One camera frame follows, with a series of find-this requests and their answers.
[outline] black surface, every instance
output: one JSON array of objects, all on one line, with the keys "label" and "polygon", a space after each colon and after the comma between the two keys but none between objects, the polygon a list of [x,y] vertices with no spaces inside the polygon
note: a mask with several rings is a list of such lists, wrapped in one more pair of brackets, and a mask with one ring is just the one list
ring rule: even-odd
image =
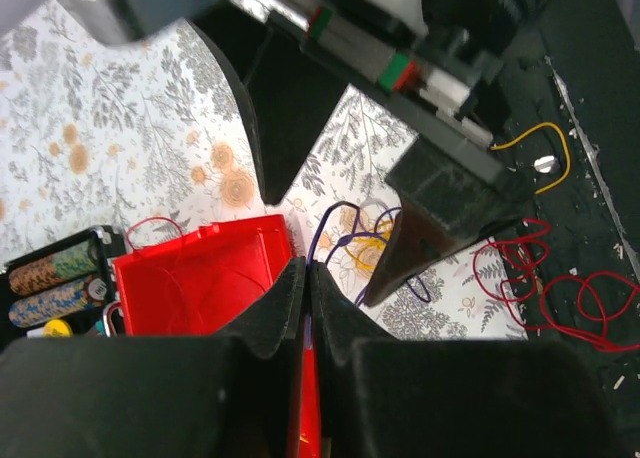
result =
[{"label": "black surface", "polygon": [[640,249],[634,149],[640,130],[640,56],[615,0],[555,0],[539,24],[576,116],[598,148],[625,237]]},{"label": "black surface", "polygon": [[216,456],[236,399],[239,346],[206,338],[17,342],[0,362],[0,456]]},{"label": "black surface", "polygon": [[500,55],[547,0],[422,0],[428,21],[460,26],[483,47]]},{"label": "black surface", "polygon": [[632,456],[583,365],[557,345],[358,341],[343,376],[361,450],[346,456]]},{"label": "black surface", "polygon": [[[553,79],[553,70],[566,82],[575,115],[574,123],[567,105]],[[625,238],[638,246],[640,224],[634,179],[637,132],[640,130],[640,94],[635,86],[640,78],[640,57],[633,49],[632,38],[614,0],[553,0],[537,29],[522,33],[503,56],[506,62],[501,84],[512,107],[505,140],[515,137],[541,121],[553,121],[565,132],[572,156],[569,178],[542,195],[536,196],[527,209],[533,216],[552,225],[544,241],[550,257],[539,266],[542,284],[575,269],[586,278],[599,270],[610,270],[637,283],[637,277],[621,246],[615,221],[605,203],[595,172],[585,149],[575,133],[577,124],[597,147],[597,162],[613,197]],[[553,154],[565,166],[560,140],[553,130],[541,130],[512,150],[499,152],[505,161],[520,169],[531,167],[541,156]],[[540,177],[542,186],[559,175]],[[532,230],[519,227],[501,238],[525,235]],[[539,249],[532,249],[534,254]],[[520,272],[508,270],[511,278]],[[631,290],[613,279],[593,282],[606,310],[617,311],[627,301]],[[523,295],[532,287],[525,283],[514,287]],[[555,286],[547,299],[552,316],[561,324],[601,331],[601,325],[585,319],[576,307],[579,287],[571,283]],[[597,314],[589,297],[586,309]],[[545,324],[536,294],[526,304],[523,316],[531,325]],[[531,339],[563,341],[589,364],[607,397],[616,426],[623,430],[634,450],[640,450],[640,412],[633,403],[640,399],[638,352],[610,354],[595,351],[580,340],[554,330],[530,333]],[[633,304],[627,313],[610,323],[609,339],[620,345],[640,343],[640,313]],[[624,376],[622,385],[615,383]]]},{"label": "black surface", "polygon": [[401,342],[326,266],[314,263],[304,282],[294,259],[213,336],[13,344],[0,360],[0,456],[285,456],[286,437],[299,439],[287,409],[299,410],[299,310],[309,305],[334,458],[627,456],[568,349]]},{"label": "black surface", "polygon": [[[40,328],[44,323],[29,328],[19,328],[9,320],[9,308],[24,297],[18,296],[9,286],[9,273],[12,270],[52,255],[85,241],[92,241],[98,255],[97,275],[107,287],[105,304],[115,300],[117,291],[115,275],[111,269],[111,259],[124,255],[126,248],[122,234],[111,226],[99,225],[87,228],[74,235],[56,241],[50,245],[39,248],[31,253],[20,256],[5,264],[6,272],[0,275],[0,353],[12,341],[26,336],[27,331]],[[64,317],[74,333],[86,333],[102,318],[102,307],[90,310],[82,310]]]},{"label": "black surface", "polygon": [[282,201],[347,83],[229,2],[194,22],[238,102],[265,203]]}]

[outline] gray leaf pattern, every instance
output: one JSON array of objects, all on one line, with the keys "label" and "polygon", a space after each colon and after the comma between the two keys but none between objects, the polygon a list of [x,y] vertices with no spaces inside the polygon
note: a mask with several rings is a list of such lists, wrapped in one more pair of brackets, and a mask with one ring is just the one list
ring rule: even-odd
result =
[{"label": "gray leaf pattern", "polygon": [[9,46],[8,36],[6,36],[0,38],[0,71],[10,71],[12,69],[11,47]]},{"label": "gray leaf pattern", "polygon": [[117,131],[123,131],[124,127],[133,128],[137,103],[127,101],[125,92],[131,87],[132,76],[139,73],[140,65],[111,62],[105,69],[93,67],[93,70],[93,125],[97,128],[110,125]]},{"label": "gray leaf pattern", "polygon": [[213,59],[207,45],[186,22],[176,28],[179,59],[191,70],[195,89],[202,94],[211,93],[210,105],[215,115],[230,121],[238,114],[238,106],[222,69]]},{"label": "gray leaf pattern", "polygon": [[70,46],[66,46],[64,51],[67,62],[62,69],[62,84],[67,90],[67,103],[71,108],[71,116],[73,116],[74,120],[77,120],[83,107],[78,90],[84,85],[84,77],[78,69],[79,64],[75,50]]},{"label": "gray leaf pattern", "polygon": [[13,32],[13,49],[24,61],[32,61],[36,57],[36,37],[38,31],[27,25],[20,25]]},{"label": "gray leaf pattern", "polygon": [[467,329],[453,322],[445,313],[438,312],[416,299],[402,287],[396,292],[397,299],[382,312],[382,322],[389,333],[401,340],[440,339],[441,337],[464,338]]}]

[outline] black plastic part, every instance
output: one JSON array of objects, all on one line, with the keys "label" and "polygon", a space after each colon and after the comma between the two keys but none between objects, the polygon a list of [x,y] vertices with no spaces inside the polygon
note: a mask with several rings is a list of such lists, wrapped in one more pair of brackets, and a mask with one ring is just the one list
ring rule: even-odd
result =
[{"label": "black plastic part", "polygon": [[0,362],[0,456],[221,456],[240,359],[232,339],[17,342]]},{"label": "black plastic part", "polygon": [[480,46],[467,30],[433,24],[413,52],[469,87],[469,97],[456,118],[472,116],[489,130],[503,129],[511,112],[497,86],[504,63]]},{"label": "black plastic part", "polygon": [[366,305],[377,305],[411,276],[521,216],[531,184],[504,167],[487,180],[478,167],[484,152],[468,147],[454,159],[420,135],[387,175],[402,211],[367,285]]},{"label": "black plastic part", "polygon": [[347,82],[304,56],[298,41],[229,2],[221,2],[194,25],[238,102],[262,199],[276,205],[289,190]]},{"label": "black plastic part", "polygon": [[[10,342],[25,336],[27,331],[43,326],[40,324],[29,328],[18,328],[9,321],[9,308],[16,300],[23,298],[11,291],[9,287],[9,273],[20,266],[89,240],[95,244],[98,253],[97,274],[107,286],[105,303],[111,303],[115,299],[117,287],[115,275],[111,269],[111,260],[117,256],[124,255],[126,248],[122,234],[111,226],[97,225],[87,228],[79,233],[16,258],[5,264],[6,272],[0,275],[0,352],[2,352]],[[64,320],[69,323],[74,333],[85,333],[89,331],[101,317],[102,307],[78,311],[65,316]]]},{"label": "black plastic part", "polygon": [[325,265],[309,283],[331,456],[627,456],[568,348],[397,341],[342,296]]},{"label": "black plastic part", "polygon": [[292,260],[209,337],[14,343],[0,360],[0,456],[291,456],[308,306],[334,458],[627,456],[566,348],[397,341],[326,266],[305,271]]},{"label": "black plastic part", "polygon": [[[610,270],[637,283],[627,252],[619,254],[621,237],[616,231],[619,219],[624,237],[632,248],[640,247],[640,212],[633,170],[636,157],[629,150],[637,147],[640,130],[640,58],[615,0],[553,0],[542,15],[537,29],[523,33],[503,55],[506,63],[500,78],[513,110],[507,127],[515,137],[541,121],[552,121],[565,131],[572,158],[571,173],[555,189],[541,195],[526,207],[525,216],[545,220],[551,232],[543,237],[551,254],[538,267],[542,284],[576,270],[578,276]],[[564,80],[575,118],[568,112],[554,81],[553,69]],[[612,216],[602,195],[596,173],[578,136],[569,131],[579,125],[597,148],[597,164],[613,199],[617,217]],[[553,130],[540,130],[519,146],[500,152],[511,166],[530,167],[541,156],[554,155],[566,166],[559,138]],[[558,178],[538,175],[538,186]],[[531,233],[518,227],[500,234],[513,239]],[[541,250],[533,247],[537,258]],[[509,278],[520,270],[505,264]],[[630,288],[614,279],[597,279],[592,286],[609,313],[626,303]],[[513,286],[516,296],[524,296],[534,283]],[[576,307],[579,286],[558,283],[547,295],[547,309],[560,324],[600,333],[602,326],[582,316]],[[597,315],[595,302],[587,294],[584,305]],[[610,322],[608,338],[620,345],[640,343],[640,314],[635,303],[618,319]],[[522,315],[530,325],[543,325],[539,296],[523,303]],[[532,340],[561,341],[571,346],[589,365],[604,391],[616,427],[623,432],[632,450],[640,450],[640,353],[603,353],[592,345],[561,334],[542,330],[529,334]],[[618,380],[621,384],[614,387]]]},{"label": "black plastic part", "polygon": [[422,0],[426,20],[459,26],[497,56],[531,24],[547,0]]}]

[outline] orange flower pattern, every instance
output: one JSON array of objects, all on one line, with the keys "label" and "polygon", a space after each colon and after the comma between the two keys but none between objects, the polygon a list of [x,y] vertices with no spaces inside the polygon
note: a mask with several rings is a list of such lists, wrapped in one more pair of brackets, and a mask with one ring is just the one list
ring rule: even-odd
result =
[{"label": "orange flower pattern", "polygon": [[62,138],[67,145],[73,145],[78,140],[78,129],[76,125],[70,123],[62,130]]},{"label": "orange flower pattern", "polygon": [[204,185],[204,182],[207,180],[207,173],[204,171],[203,167],[194,166],[191,169],[191,179],[196,185]]},{"label": "orange flower pattern", "polygon": [[197,131],[192,131],[191,133],[189,133],[187,135],[187,139],[185,140],[187,142],[187,145],[189,146],[197,145],[199,136],[200,136],[200,133],[198,133]]},{"label": "orange flower pattern", "polygon": [[329,233],[327,233],[326,231],[322,232],[322,234],[320,235],[320,239],[318,240],[318,248],[320,250],[329,251],[332,247],[333,239],[331,238],[331,235],[329,235]]},{"label": "orange flower pattern", "polygon": [[49,154],[51,156],[58,156],[60,154],[60,145],[57,143],[51,143],[49,145]]},{"label": "orange flower pattern", "polygon": [[358,258],[356,272],[363,278],[371,278],[373,268],[378,264],[382,250],[363,243],[356,247],[354,255]]},{"label": "orange flower pattern", "polygon": [[89,152],[84,145],[75,145],[69,156],[69,168],[76,175],[80,175],[87,171],[89,166]]},{"label": "orange flower pattern", "polygon": [[111,145],[109,147],[109,149],[107,150],[107,155],[109,155],[110,157],[113,158],[114,156],[118,155],[118,153],[121,151],[121,149],[122,148],[120,147],[120,145]]},{"label": "orange flower pattern", "polygon": [[[353,208],[343,207],[340,210],[340,226],[342,227],[342,231],[345,233],[351,233],[353,223],[356,220],[356,214],[357,211]],[[365,231],[362,228],[362,225],[367,229],[369,228],[369,215],[367,215],[367,212],[364,210],[360,212],[360,219],[358,220],[356,231]]]},{"label": "orange flower pattern", "polygon": [[249,206],[254,192],[253,180],[249,173],[243,169],[232,170],[222,178],[220,195],[222,201],[231,208]]},{"label": "orange flower pattern", "polygon": [[213,147],[211,152],[211,163],[214,168],[223,173],[231,170],[233,166],[233,150],[226,143],[219,143]]}]

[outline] yellow battery cap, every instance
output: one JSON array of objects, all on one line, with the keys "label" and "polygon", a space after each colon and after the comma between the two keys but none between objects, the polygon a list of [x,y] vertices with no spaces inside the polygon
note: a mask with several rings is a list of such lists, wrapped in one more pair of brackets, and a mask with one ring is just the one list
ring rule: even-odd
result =
[{"label": "yellow battery cap", "polygon": [[73,335],[71,327],[64,320],[51,320],[44,325],[44,336],[65,337],[71,335]]}]

